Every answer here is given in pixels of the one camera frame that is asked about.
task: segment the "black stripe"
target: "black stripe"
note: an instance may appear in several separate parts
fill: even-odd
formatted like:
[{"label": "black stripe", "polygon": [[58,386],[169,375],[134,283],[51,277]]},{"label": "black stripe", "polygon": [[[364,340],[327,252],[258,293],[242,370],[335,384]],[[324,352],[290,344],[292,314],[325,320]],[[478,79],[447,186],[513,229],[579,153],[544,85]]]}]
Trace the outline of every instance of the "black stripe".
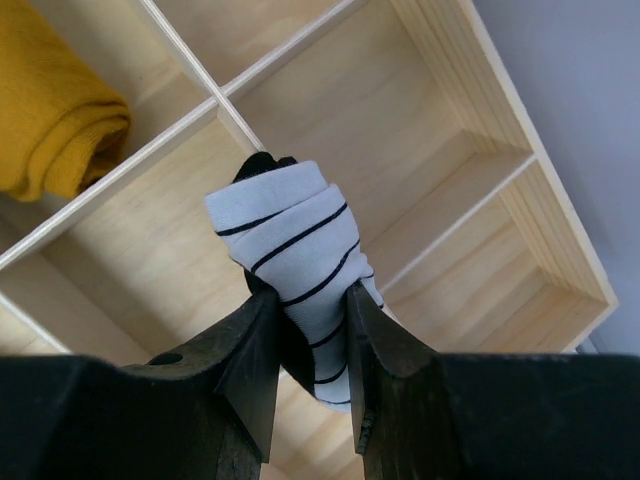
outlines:
[{"label": "black stripe", "polygon": [[347,369],[347,362],[345,362],[345,364],[342,366],[340,371],[335,375],[332,375],[329,378],[325,378],[324,380],[316,380],[313,383],[315,383],[316,385],[324,385],[325,383],[335,382],[338,378],[340,378],[340,375],[342,375],[346,369]]},{"label": "black stripe", "polygon": [[333,272],[331,272],[331,274],[327,278],[325,278],[322,282],[320,282],[318,285],[313,287],[307,293],[304,293],[304,294],[300,295],[299,297],[294,298],[293,300],[287,300],[286,302],[282,302],[282,306],[283,307],[290,307],[291,305],[295,305],[296,303],[304,302],[307,298],[313,297],[316,293],[318,293],[324,287],[329,285],[331,280],[333,280],[336,277],[336,275],[338,275],[338,273],[340,273],[340,270],[342,270],[342,267],[344,267],[344,264],[347,262],[347,258],[349,257],[349,254],[358,245],[360,245],[360,239],[358,239],[358,241],[355,244],[353,244],[353,246],[349,250],[347,250],[347,253],[345,253],[344,256],[340,259],[340,263],[338,264],[338,266],[333,270]]},{"label": "black stripe", "polygon": [[226,230],[220,230],[216,232],[219,237],[227,237],[229,235],[235,235],[236,233],[244,232],[245,230],[249,230],[251,228],[257,227],[261,223],[266,222],[267,220],[272,219],[276,215],[280,215],[284,210],[280,210],[279,212],[273,213],[271,215],[267,215],[266,217],[259,218],[254,220],[253,222],[245,223],[244,225],[240,225],[238,227],[228,228]]},{"label": "black stripe", "polygon": [[328,403],[329,405],[346,405],[347,403],[351,403],[351,400],[345,400],[344,402],[330,402],[329,400],[322,400],[318,398],[319,401]]},{"label": "black stripe", "polygon": [[299,242],[300,240],[302,240],[304,237],[306,237],[310,233],[315,232],[319,228],[324,227],[327,223],[330,223],[331,221],[333,221],[336,218],[338,218],[340,216],[340,214],[342,212],[344,212],[346,209],[347,209],[347,204],[345,203],[338,210],[336,210],[333,214],[331,214],[329,217],[325,218],[324,220],[322,220],[319,223],[316,223],[314,226],[307,228],[304,232],[299,233],[295,237],[293,237],[293,238],[287,240],[286,242],[284,242],[282,245],[280,245],[275,250],[272,250],[271,252],[267,253],[264,257],[262,257],[260,260],[258,260],[258,262],[253,267],[251,267],[251,273],[256,273],[256,270],[258,270],[258,268],[260,268],[262,265],[267,263],[273,257],[278,255],[279,253],[282,253],[283,251],[285,251],[287,248],[289,248],[294,243]]},{"label": "black stripe", "polygon": [[318,347],[321,347],[322,345],[324,345],[325,343],[329,342],[333,337],[335,337],[338,333],[340,333],[340,330],[342,330],[342,327],[344,327],[344,325],[345,325],[345,321],[344,321],[344,318],[343,318],[342,321],[340,322],[340,325],[338,325],[333,330],[333,332],[331,332],[329,335],[324,337],[322,340],[319,340],[316,343],[312,343],[311,345],[309,345],[309,347],[310,348],[318,348]]}]

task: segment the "screw hole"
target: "screw hole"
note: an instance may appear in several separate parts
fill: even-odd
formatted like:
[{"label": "screw hole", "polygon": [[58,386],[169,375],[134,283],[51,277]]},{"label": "screw hole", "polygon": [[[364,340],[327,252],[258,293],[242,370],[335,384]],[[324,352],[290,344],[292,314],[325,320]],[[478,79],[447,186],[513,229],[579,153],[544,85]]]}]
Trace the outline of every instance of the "screw hole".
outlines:
[{"label": "screw hole", "polygon": [[173,365],[182,360],[182,355],[179,353],[161,353],[157,357],[153,358],[149,365]]}]

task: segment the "wooden box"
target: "wooden box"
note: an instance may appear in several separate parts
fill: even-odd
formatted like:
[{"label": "wooden box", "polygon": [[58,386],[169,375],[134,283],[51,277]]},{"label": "wooden box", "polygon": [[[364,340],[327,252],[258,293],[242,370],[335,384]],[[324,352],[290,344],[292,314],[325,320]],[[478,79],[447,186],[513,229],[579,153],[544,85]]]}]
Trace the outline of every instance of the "wooden box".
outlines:
[{"label": "wooden box", "polygon": [[[0,197],[0,349],[145,362],[248,296],[203,196],[316,160],[399,321],[443,351],[575,347],[615,295],[470,0],[32,0],[133,110],[75,200]],[[359,478],[348,416],[285,375],[272,460]]]}]

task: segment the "gray surface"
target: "gray surface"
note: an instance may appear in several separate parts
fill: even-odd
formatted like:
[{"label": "gray surface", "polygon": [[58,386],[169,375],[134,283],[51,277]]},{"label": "gray surface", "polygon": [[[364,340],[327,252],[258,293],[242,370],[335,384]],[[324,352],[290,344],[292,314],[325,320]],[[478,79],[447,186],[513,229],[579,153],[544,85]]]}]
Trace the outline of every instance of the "gray surface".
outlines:
[{"label": "gray surface", "polygon": [[475,4],[620,298],[592,340],[640,354],[640,1]]}]

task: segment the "yellow cloth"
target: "yellow cloth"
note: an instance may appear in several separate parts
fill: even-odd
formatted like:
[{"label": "yellow cloth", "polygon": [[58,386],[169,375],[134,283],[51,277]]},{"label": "yellow cloth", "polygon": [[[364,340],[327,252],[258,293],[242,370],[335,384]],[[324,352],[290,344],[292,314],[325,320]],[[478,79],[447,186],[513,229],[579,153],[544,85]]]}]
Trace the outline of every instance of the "yellow cloth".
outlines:
[{"label": "yellow cloth", "polygon": [[0,0],[0,191],[73,198],[118,164],[129,124],[124,99],[26,0]]}]

